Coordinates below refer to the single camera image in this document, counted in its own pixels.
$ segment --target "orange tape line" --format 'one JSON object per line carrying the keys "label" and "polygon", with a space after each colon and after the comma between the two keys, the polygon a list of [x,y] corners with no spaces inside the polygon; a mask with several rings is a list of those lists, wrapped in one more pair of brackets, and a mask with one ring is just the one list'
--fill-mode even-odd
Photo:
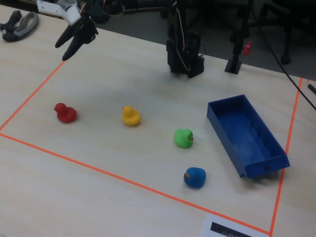
{"label": "orange tape line", "polygon": [[150,191],[150,192],[153,192],[153,193],[155,193],[155,194],[159,194],[159,195],[161,195],[161,196],[164,196],[164,197],[166,197],[166,198],[172,199],[172,200],[174,200],[174,201],[178,201],[178,202],[181,202],[181,203],[183,203],[183,204],[185,204],[185,205],[188,205],[188,206],[197,208],[197,209],[199,209],[199,210],[202,210],[202,211],[205,211],[205,212],[208,212],[208,213],[217,215],[217,216],[220,216],[220,217],[222,217],[222,218],[225,218],[225,219],[227,219],[227,220],[230,220],[230,221],[233,221],[233,222],[235,222],[235,223],[241,224],[241,225],[243,225],[243,226],[249,227],[249,228],[251,228],[251,229],[254,229],[254,230],[256,230],[256,231],[262,232],[262,233],[264,233],[264,234],[267,234],[267,235],[269,234],[268,231],[262,230],[262,229],[260,229],[260,228],[258,228],[258,227],[252,226],[252,225],[250,225],[250,224],[248,224],[248,223],[245,223],[245,222],[239,221],[239,220],[237,220],[237,219],[231,218],[231,217],[229,217],[229,216],[226,216],[226,215],[224,215],[224,214],[221,214],[221,213],[218,213],[218,212],[209,210],[209,209],[204,208],[204,207],[202,207],[202,206],[198,206],[198,205],[193,204],[193,203],[191,203],[191,202],[184,201],[184,200],[179,199],[179,198],[177,198],[177,197],[174,197],[174,196],[171,196],[171,195],[169,195],[169,194],[163,193],[163,192],[161,192],[161,191],[152,189],[152,188],[147,187],[147,186],[145,186],[145,185],[136,183],[136,182],[134,182],[134,181],[132,181],[132,180],[123,178],[123,177],[118,176],[118,175],[116,175],[116,174],[112,174],[112,173],[110,173],[110,172],[107,172],[107,171],[105,171],[105,170],[99,169],[99,168],[94,167],[94,166],[92,166],[92,165],[89,165],[89,164],[80,162],[80,161],[75,160],[75,159],[68,158],[68,157],[66,157],[66,156],[62,156],[62,155],[57,154],[57,153],[55,153],[55,152],[48,151],[48,150],[43,149],[43,148],[41,148],[41,147],[32,145],[32,144],[30,144],[30,143],[27,143],[27,142],[24,142],[24,141],[22,141],[22,140],[16,139],[16,138],[14,138],[14,137],[10,137],[10,136],[5,135],[5,134],[2,134],[2,133],[0,133],[0,136],[1,136],[1,137],[8,138],[8,139],[10,139],[10,140],[12,140],[12,141],[16,141],[16,142],[18,142],[18,143],[24,144],[24,145],[26,145],[26,146],[35,148],[35,149],[37,149],[37,150],[39,150],[39,151],[48,153],[48,154],[50,154],[50,155],[59,157],[59,158],[61,158],[61,159],[65,159],[65,160],[70,161],[70,162],[72,162],[72,163],[75,163],[75,164],[78,164],[78,165],[82,165],[82,166],[87,167],[87,168],[89,168],[89,169],[93,169],[93,170],[98,171],[98,172],[100,172],[100,173],[103,173],[103,174],[109,175],[109,176],[111,176],[111,177],[117,178],[117,179],[119,179],[119,180],[122,180],[122,181],[124,181],[124,182],[130,183],[130,184],[135,185],[135,186],[137,186],[137,187],[140,187],[140,188],[142,188],[142,189],[146,189],[146,190],[148,190],[148,191]]}
{"label": "orange tape line", "polygon": [[[302,82],[303,79],[300,79],[300,83],[298,85],[298,87],[301,89],[302,86]],[[300,97],[300,92],[297,91],[296,92],[296,98],[295,98],[295,103],[294,103],[294,107],[293,107],[293,112],[292,112],[292,118],[291,118],[291,123],[290,123],[290,128],[288,130],[288,136],[287,136],[287,142],[286,142],[286,148],[285,148],[285,153],[288,154],[288,150],[290,147],[290,143],[291,143],[291,137],[292,137],[292,130],[293,130],[293,125],[294,125],[294,119],[295,119],[295,114],[296,114],[296,109],[297,109],[297,103],[298,103],[298,98]],[[272,236],[273,234],[273,230],[275,227],[275,223],[276,223],[276,217],[277,217],[277,209],[278,209],[278,205],[280,202],[280,197],[281,197],[281,190],[282,190],[282,185],[283,185],[283,180],[284,180],[284,173],[285,170],[283,169],[281,172],[281,178],[280,178],[280,183],[278,185],[278,190],[277,190],[277,195],[276,195],[276,203],[275,203],[275,208],[273,210],[273,216],[272,216],[272,221],[271,221],[271,226],[270,226],[270,232],[269,232],[269,236]]]}
{"label": "orange tape line", "polygon": [[0,131],[13,119],[14,116],[29,102],[29,100],[45,85],[46,82],[60,69],[60,67],[65,63],[63,61],[49,76],[46,80],[23,102],[23,104],[4,122],[4,124],[0,127]]}

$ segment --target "black stand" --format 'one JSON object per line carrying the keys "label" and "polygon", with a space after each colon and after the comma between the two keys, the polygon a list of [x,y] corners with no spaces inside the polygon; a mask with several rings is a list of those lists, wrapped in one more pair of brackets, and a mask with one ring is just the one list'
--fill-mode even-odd
{"label": "black stand", "polygon": [[172,73],[183,73],[192,78],[204,71],[204,58],[198,56],[200,36],[187,32],[186,0],[177,0],[168,15],[168,65]]}
{"label": "black stand", "polygon": [[239,61],[239,55],[241,54],[241,51],[243,49],[243,36],[245,34],[245,31],[247,30],[247,23],[248,23],[252,6],[253,6],[253,0],[248,0],[246,12],[243,16],[241,28],[239,31],[233,34],[233,37],[232,37],[232,40],[234,42],[233,57],[232,59],[228,60],[228,63],[226,65],[225,72],[227,73],[238,74],[240,70],[240,66],[242,62]]}

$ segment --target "yellow rubber duck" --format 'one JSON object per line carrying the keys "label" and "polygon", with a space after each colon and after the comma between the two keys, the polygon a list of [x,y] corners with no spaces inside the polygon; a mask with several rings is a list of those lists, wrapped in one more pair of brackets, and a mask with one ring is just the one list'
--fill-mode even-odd
{"label": "yellow rubber duck", "polygon": [[137,125],[140,122],[140,114],[130,105],[123,107],[123,122],[127,125]]}

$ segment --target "blue rubber duck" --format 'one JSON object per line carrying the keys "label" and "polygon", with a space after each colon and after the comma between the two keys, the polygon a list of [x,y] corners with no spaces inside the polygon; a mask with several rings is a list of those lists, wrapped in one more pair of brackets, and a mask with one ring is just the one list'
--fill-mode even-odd
{"label": "blue rubber duck", "polygon": [[191,188],[201,188],[206,179],[204,169],[191,167],[184,174],[184,182]]}

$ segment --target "blue tray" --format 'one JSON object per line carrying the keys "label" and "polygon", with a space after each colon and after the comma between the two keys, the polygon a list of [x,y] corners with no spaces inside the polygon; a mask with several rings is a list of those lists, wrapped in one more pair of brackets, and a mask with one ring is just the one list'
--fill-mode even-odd
{"label": "blue tray", "polygon": [[260,177],[290,166],[245,95],[209,102],[207,117],[240,177]]}

